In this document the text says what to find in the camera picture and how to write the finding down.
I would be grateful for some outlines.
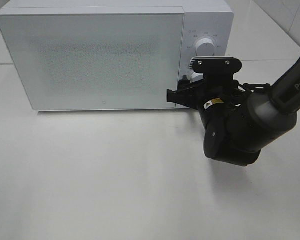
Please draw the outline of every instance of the microwave oven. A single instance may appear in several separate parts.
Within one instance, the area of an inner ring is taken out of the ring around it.
[[[223,0],[11,0],[0,31],[36,111],[175,109],[167,89],[224,56]]]

